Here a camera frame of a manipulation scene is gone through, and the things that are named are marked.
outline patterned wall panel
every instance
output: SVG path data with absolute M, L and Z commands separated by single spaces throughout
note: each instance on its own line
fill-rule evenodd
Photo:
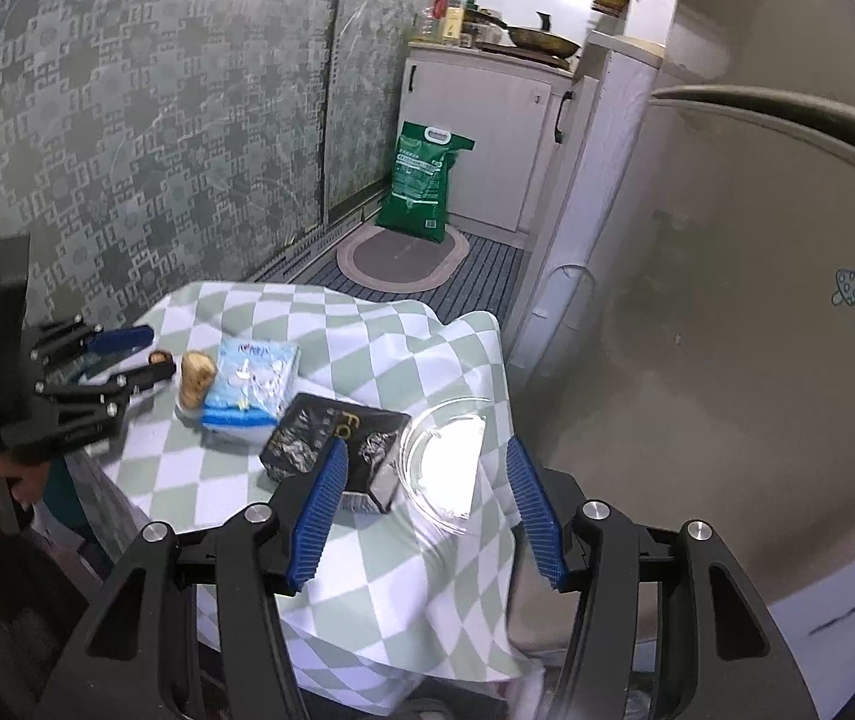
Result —
M 326 136 L 328 210 L 388 175 L 406 41 L 423 0 L 340 0 Z
M 129 322 L 320 222 L 333 1 L 0 0 L 0 235 L 32 232 L 30 319 Z

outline striped floor mat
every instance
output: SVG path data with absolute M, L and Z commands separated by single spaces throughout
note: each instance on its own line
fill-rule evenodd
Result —
M 308 283 L 376 303 L 414 298 L 434 309 L 444 324 L 468 312 L 490 311 L 503 327 L 523 252 L 519 248 L 498 244 L 477 235 L 464 235 L 470 242 L 467 259 L 458 266 L 450 279 L 435 290 L 412 295 L 369 290 L 342 274 L 336 260 L 321 269 Z

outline cabinet handle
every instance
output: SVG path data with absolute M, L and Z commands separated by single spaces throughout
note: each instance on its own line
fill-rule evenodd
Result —
M 563 132 L 560 132 L 560 114 L 563 113 L 563 104 L 568 100 L 573 100 L 574 93 L 570 90 L 563 93 L 560 98 L 560 105 L 557 108 L 557 120 L 554 122 L 554 143 L 563 143 Z

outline floor mat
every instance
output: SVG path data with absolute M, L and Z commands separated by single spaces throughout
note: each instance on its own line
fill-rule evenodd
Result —
M 420 293 L 371 290 L 348 279 L 336 261 L 314 274 L 308 283 L 376 303 L 414 298 L 434 309 L 444 324 L 470 311 L 488 311 L 503 327 L 523 251 L 470 233 L 464 233 L 464 237 L 470 243 L 470 253 L 453 276 L 435 290 Z
M 438 244 L 367 223 L 338 245 L 337 266 L 362 287 L 411 295 L 442 286 L 469 252 L 467 238 L 450 225 Z

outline green and white checkered cloth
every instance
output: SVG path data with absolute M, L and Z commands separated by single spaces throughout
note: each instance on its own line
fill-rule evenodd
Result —
M 187 349 L 216 358 L 222 336 L 295 341 L 300 391 L 410 415 L 450 398 L 490 400 L 466 535 L 440 530 L 402 492 L 388 515 L 338 512 L 317 576 L 277 605 L 299 684 L 366 712 L 390 713 L 424 675 L 498 682 L 536 668 L 507 641 L 510 528 L 520 517 L 507 481 L 511 412 L 491 314 L 443 325 L 415 300 L 203 282 L 168 295 L 141 322 L 175 358 Z M 107 455 L 69 459 L 85 513 L 115 560 L 151 519 L 179 532 L 219 525 L 275 489 L 256 453 L 181 423 L 175 397 L 175 386 L 142 396 Z M 209 589 L 198 596 L 200 639 L 217 647 L 216 602 Z

